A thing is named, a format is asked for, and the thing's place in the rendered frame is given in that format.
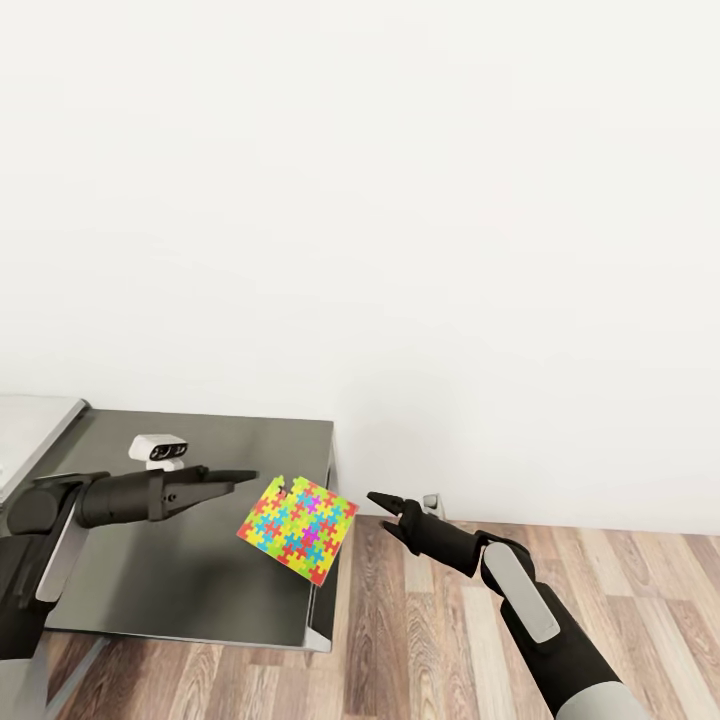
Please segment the jigsaw puzzle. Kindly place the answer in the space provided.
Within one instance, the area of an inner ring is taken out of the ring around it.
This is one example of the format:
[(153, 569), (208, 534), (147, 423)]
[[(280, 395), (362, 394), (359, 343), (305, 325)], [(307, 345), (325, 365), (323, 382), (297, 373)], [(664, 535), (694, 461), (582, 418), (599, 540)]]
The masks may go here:
[(358, 506), (308, 479), (274, 478), (238, 536), (321, 587)]

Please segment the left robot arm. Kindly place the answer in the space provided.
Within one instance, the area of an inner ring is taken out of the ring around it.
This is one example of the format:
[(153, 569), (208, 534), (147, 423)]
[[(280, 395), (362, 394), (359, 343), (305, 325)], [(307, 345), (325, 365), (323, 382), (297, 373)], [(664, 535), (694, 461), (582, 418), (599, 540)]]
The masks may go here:
[(89, 529), (158, 522), (235, 491), (257, 470), (184, 468), (188, 443), (171, 434), (136, 436), (129, 455), (147, 471), (112, 476), (70, 472), (31, 480), (12, 502), (0, 537), (0, 720), (11, 720), (49, 614)]

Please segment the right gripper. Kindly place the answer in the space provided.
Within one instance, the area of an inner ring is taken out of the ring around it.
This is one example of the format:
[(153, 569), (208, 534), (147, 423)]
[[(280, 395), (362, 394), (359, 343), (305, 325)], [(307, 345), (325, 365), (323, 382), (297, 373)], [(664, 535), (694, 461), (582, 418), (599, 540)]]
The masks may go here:
[(421, 553), (424, 553), (447, 565), (446, 546), (452, 532), (457, 528), (456, 525), (426, 514), (420, 503), (414, 499), (403, 499), (372, 491), (369, 491), (367, 498), (390, 511), (395, 517), (400, 516), (398, 525), (389, 521), (383, 521), (381, 525), (400, 539), (403, 545), (407, 545), (415, 557), (420, 557)]

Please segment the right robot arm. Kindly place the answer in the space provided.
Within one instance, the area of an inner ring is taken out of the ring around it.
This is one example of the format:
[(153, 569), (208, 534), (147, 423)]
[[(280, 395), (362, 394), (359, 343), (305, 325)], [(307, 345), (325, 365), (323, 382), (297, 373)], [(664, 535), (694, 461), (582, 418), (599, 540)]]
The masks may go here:
[(504, 597), (501, 615), (554, 720), (651, 720), (556, 593), (536, 582), (522, 544), (447, 523), (439, 493), (425, 495), (423, 507), (385, 493), (367, 498), (400, 516), (398, 525), (381, 525), (415, 557), (424, 553), (469, 578), (481, 562), (481, 578)]

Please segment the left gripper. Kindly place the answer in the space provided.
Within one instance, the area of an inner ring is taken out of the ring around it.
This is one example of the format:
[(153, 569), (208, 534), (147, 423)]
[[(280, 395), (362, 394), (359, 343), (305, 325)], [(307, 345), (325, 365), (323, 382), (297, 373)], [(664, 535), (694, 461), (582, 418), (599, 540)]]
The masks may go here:
[(203, 465), (123, 474), (111, 490), (109, 510), (115, 523), (164, 521), (191, 505), (234, 492), (236, 483), (257, 478), (257, 470), (209, 471)]

